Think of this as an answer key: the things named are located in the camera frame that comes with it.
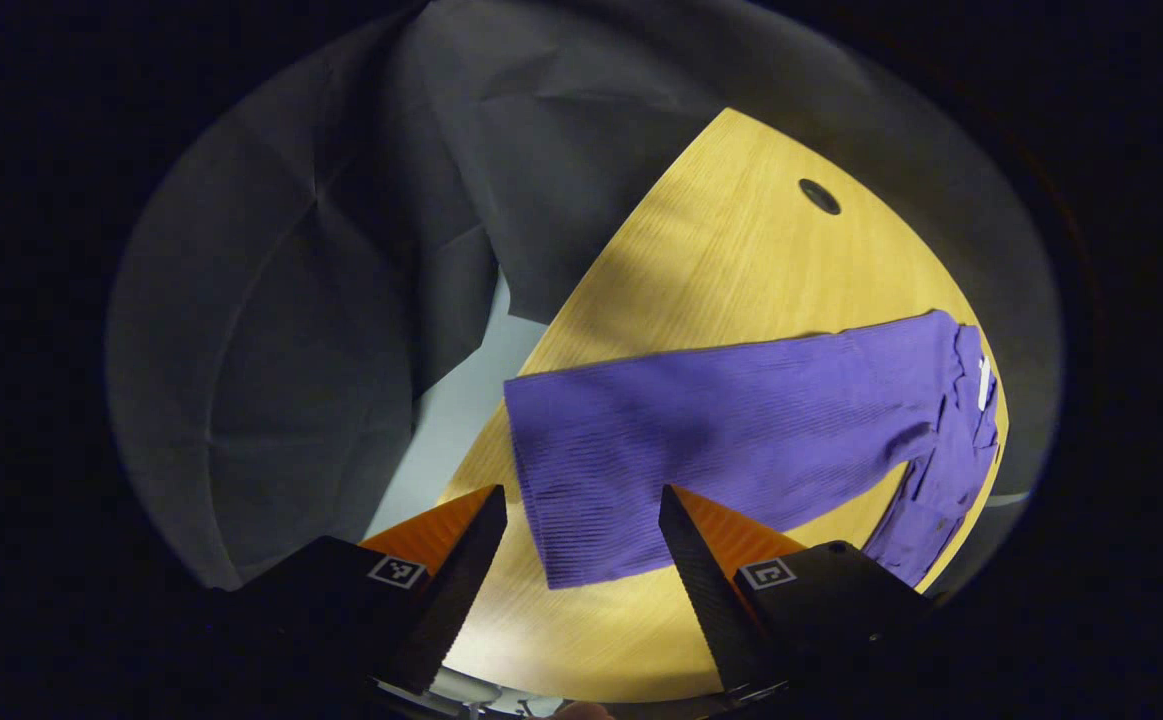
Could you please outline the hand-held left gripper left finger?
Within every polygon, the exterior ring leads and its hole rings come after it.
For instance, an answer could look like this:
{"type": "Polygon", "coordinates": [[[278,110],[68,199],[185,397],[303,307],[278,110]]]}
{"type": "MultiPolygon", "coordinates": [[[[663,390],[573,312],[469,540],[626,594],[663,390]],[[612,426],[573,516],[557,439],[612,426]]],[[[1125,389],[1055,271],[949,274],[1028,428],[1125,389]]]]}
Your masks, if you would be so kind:
{"type": "Polygon", "coordinates": [[[231,593],[231,626],[276,679],[426,691],[505,527],[505,489],[485,486],[357,544],[313,539],[231,593]]]}

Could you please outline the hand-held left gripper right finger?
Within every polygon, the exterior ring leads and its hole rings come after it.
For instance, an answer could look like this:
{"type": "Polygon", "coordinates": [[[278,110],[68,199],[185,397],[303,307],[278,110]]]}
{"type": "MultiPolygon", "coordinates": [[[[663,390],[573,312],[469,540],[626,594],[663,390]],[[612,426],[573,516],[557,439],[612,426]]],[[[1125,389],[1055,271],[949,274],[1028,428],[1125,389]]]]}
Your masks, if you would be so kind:
{"type": "Polygon", "coordinates": [[[849,542],[800,544],[688,489],[662,489],[658,523],[719,678],[736,698],[849,678],[934,609],[849,542]]]}

